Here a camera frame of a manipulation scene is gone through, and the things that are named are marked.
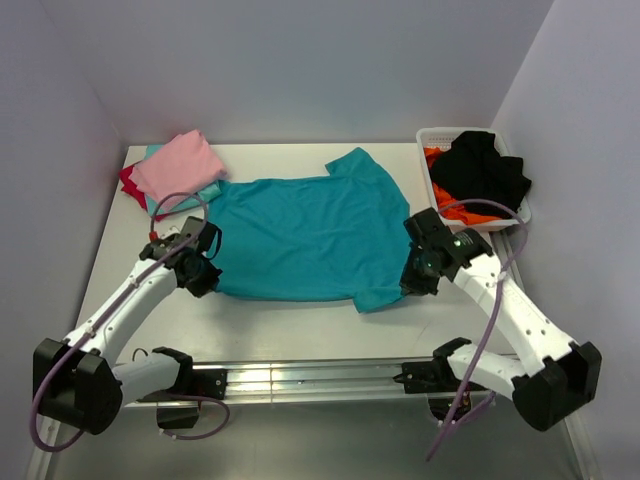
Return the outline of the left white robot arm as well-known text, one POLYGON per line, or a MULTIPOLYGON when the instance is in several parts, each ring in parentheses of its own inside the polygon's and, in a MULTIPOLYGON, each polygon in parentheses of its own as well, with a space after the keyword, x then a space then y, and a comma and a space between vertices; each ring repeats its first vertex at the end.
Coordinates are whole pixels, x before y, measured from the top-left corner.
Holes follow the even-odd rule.
POLYGON ((33 354, 33 417, 44 416, 97 435, 121 408, 164 392, 183 399, 195 386, 193 359, 157 347, 140 361, 117 362, 133 334, 175 290, 195 298, 216 290, 221 270, 212 260, 222 243, 214 224, 190 216, 181 230, 155 237, 124 282, 62 340, 43 340, 33 354))

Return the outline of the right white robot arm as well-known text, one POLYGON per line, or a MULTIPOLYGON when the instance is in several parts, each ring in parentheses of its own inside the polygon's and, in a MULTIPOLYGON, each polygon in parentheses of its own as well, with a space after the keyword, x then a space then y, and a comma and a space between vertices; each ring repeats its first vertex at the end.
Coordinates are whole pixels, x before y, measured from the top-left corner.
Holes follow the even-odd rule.
POLYGON ((594 400, 602 355, 558 328, 509 276, 489 243, 475 230, 451 231, 432 209, 404 223, 410 252, 401 277, 404 292, 434 295, 447 279, 489 317, 486 333, 499 331, 513 358, 458 337, 428 361, 405 362, 395 382, 408 394, 475 384, 513 401, 524 421, 547 431, 594 400))

